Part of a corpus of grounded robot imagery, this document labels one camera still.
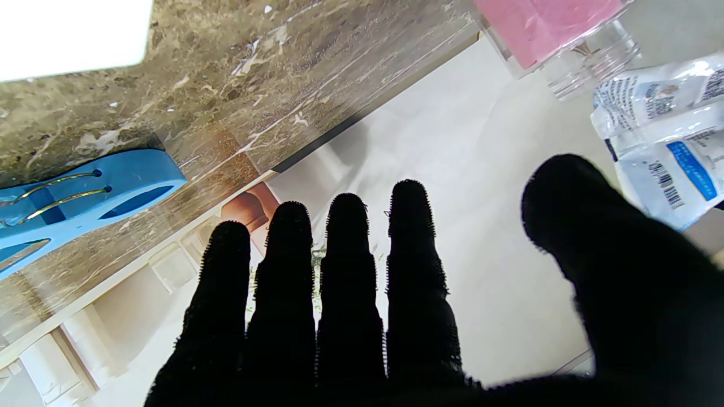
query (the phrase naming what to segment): barcode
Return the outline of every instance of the barcode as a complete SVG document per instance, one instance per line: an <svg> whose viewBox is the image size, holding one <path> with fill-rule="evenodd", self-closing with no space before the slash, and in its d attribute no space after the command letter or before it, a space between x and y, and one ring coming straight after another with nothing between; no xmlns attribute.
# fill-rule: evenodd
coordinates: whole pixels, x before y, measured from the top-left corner
<svg viewBox="0 0 724 407"><path fill-rule="evenodd" d="M671 113L671 111L673 110L673 107L674 107L674 97L669 96L667 98L656 99L655 105L656 105L656 115L657 116L669 114L669 113Z"/></svg>
<svg viewBox="0 0 724 407"><path fill-rule="evenodd" d="M724 70L714 72L714 75L709 79L702 101L708 101L721 95L724 95Z"/></svg>
<svg viewBox="0 0 724 407"><path fill-rule="evenodd" d="M681 208L684 205L681 195L679 195L676 186L674 186L674 179L666 170L663 164L656 161L654 164L649 165L649 171L657 179L659 186L664 190L664 197L671 206L671 209Z"/></svg>

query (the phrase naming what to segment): marble countertop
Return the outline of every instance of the marble countertop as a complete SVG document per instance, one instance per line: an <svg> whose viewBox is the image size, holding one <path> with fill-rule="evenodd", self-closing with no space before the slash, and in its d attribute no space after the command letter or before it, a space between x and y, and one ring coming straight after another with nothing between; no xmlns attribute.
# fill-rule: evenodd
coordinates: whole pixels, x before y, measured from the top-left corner
<svg viewBox="0 0 724 407"><path fill-rule="evenodd" d="M156 0L142 64L0 84L0 188L146 147L165 149L189 179L0 281L0 350L473 36L465 10L458 0Z"/></svg>

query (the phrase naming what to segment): plastic bag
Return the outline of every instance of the plastic bag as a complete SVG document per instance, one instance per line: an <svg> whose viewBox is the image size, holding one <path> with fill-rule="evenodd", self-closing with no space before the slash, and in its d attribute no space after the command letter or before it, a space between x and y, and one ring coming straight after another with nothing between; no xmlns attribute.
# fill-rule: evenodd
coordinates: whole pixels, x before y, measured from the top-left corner
<svg viewBox="0 0 724 407"><path fill-rule="evenodd" d="M614 77L592 122L649 216L682 230L724 200L724 52Z"/></svg>

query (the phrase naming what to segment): black glove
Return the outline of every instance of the black glove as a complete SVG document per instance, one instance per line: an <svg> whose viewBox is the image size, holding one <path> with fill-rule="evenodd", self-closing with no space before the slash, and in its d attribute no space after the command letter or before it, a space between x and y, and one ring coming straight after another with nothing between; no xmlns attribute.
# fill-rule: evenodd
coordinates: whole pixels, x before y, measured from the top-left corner
<svg viewBox="0 0 724 407"><path fill-rule="evenodd" d="M235 222L215 229L183 333L146 406L693 406L719 397L724 280L697 249L628 205L576 156L538 170L523 197L523 222L576 287L595 377L488 390L466 379L426 193L403 181L390 209L386 336L362 201L343 194L332 202L316 336L311 226L305 207L287 202L269 227L246 334L249 234Z"/></svg>

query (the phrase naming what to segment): clear plastic container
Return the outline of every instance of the clear plastic container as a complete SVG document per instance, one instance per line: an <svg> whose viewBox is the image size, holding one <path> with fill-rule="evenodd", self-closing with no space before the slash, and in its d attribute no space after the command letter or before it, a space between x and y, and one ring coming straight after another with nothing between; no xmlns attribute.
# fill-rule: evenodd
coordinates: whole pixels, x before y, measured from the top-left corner
<svg viewBox="0 0 724 407"><path fill-rule="evenodd" d="M473 0L516 77L541 70L559 99L627 69L641 50L618 17L634 0Z"/></svg>

